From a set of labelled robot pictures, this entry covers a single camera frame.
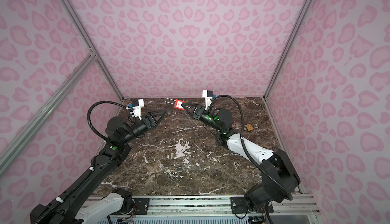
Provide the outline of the red padlock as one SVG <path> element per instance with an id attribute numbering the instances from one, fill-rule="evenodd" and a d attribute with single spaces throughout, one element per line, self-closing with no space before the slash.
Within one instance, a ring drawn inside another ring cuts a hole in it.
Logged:
<path id="1" fill-rule="evenodd" d="M 178 109 L 178 110 L 185 110 L 185 109 L 184 109 L 184 106 L 185 106 L 186 102 L 183 101 L 183 100 L 165 98 L 165 103 L 174 105 L 174 108 L 175 108 L 175 109 Z"/>

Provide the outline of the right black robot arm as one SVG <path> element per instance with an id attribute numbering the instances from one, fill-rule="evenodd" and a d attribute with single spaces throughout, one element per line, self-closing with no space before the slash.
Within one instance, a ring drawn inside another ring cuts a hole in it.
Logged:
<path id="1" fill-rule="evenodd" d="M 267 210 L 269 202 L 293 200 L 293 191 L 301 180 L 285 151 L 268 150 L 251 142 L 244 137 L 244 127 L 235 131 L 233 115 L 228 109 L 220 108 L 214 113 L 200 104 L 182 103 L 182 107 L 193 119 L 215 130 L 218 145 L 246 158 L 261 172 L 261 182 L 237 201 L 233 213 L 256 213 Z"/>

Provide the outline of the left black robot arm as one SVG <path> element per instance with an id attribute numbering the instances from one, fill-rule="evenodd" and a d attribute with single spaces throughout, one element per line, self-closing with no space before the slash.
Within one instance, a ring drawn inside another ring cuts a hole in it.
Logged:
<path id="1" fill-rule="evenodd" d="M 110 119 L 106 127 L 106 143 L 91 159 L 87 170 L 50 203 L 37 205 L 30 213 L 30 222 L 85 224 L 87 217 L 79 212 L 82 205 L 103 180 L 125 161 L 131 151 L 129 143 L 156 128 L 166 113 L 166 110 L 149 112 L 132 125 L 120 116 Z"/>

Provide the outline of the brass padlock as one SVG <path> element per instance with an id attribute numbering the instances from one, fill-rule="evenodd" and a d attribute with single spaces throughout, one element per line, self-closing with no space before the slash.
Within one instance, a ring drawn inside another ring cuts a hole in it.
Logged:
<path id="1" fill-rule="evenodd" d="M 260 128 L 254 127 L 252 124 L 246 124 L 244 127 L 245 127 L 247 132 L 255 132 L 255 133 L 260 132 Z"/>

